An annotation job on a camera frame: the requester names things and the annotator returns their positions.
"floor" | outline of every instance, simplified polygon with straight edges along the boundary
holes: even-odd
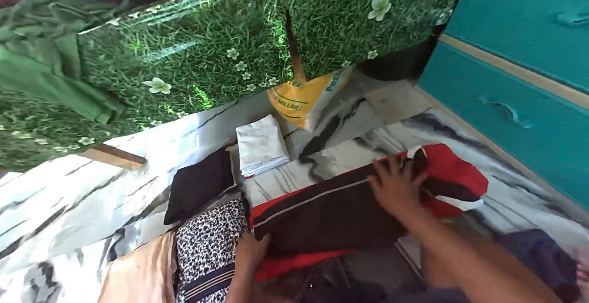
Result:
[[[175,172],[229,146],[235,127],[268,114],[280,123],[291,162],[251,179],[236,173],[252,205],[330,179],[410,147],[446,143],[489,179],[485,204],[466,216],[492,231],[539,227],[569,254],[589,242],[584,219],[542,191],[442,111],[430,109],[409,81],[355,73],[330,103],[317,131],[276,114],[265,93],[108,144],[144,156],[126,171],[76,155],[0,178],[0,302],[79,302],[97,298],[109,261],[162,234]],[[418,265],[410,238],[404,253]]]

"folded white cloth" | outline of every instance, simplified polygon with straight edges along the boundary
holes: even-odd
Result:
[[[239,169],[244,177],[254,176],[289,162],[289,154],[276,119],[267,117],[236,128]]]

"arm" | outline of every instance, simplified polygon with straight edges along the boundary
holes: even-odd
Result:
[[[237,240],[235,275],[229,285],[225,303],[250,303],[256,268],[266,254],[270,236],[260,242],[251,233],[244,233]]]
[[[396,217],[424,249],[434,254],[460,284],[473,303],[557,303],[554,292],[536,291],[519,278],[496,267],[462,238],[434,219],[418,201],[417,190],[426,178],[410,181],[411,165],[400,174],[396,160],[389,159],[390,171],[374,162],[380,180],[369,177],[379,204]]]

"drawer handle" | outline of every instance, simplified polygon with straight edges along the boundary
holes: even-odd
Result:
[[[556,16],[556,21],[567,27],[581,27],[589,23],[589,13],[571,14],[560,13]]]
[[[530,122],[521,120],[519,118],[519,114],[518,114],[517,110],[514,109],[513,107],[511,107],[510,105],[507,105],[506,103],[489,101],[485,97],[479,97],[479,102],[487,104],[487,105],[499,107],[499,108],[502,108],[503,110],[507,111],[507,114],[510,116],[511,121],[523,129],[530,129],[534,126]]]

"hand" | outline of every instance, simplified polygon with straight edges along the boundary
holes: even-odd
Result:
[[[399,165],[396,157],[389,157],[389,170],[376,160],[372,162],[380,180],[374,176],[368,177],[374,197],[390,215],[402,208],[420,207],[419,187],[428,177],[426,172],[419,175],[413,182],[413,161],[410,161],[402,174],[399,173]]]
[[[270,243],[270,234],[266,234],[261,241],[258,241],[251,233],[243,233],[237,239],[235,257],[236,272],[255,272],[266,255],[268,243]]]

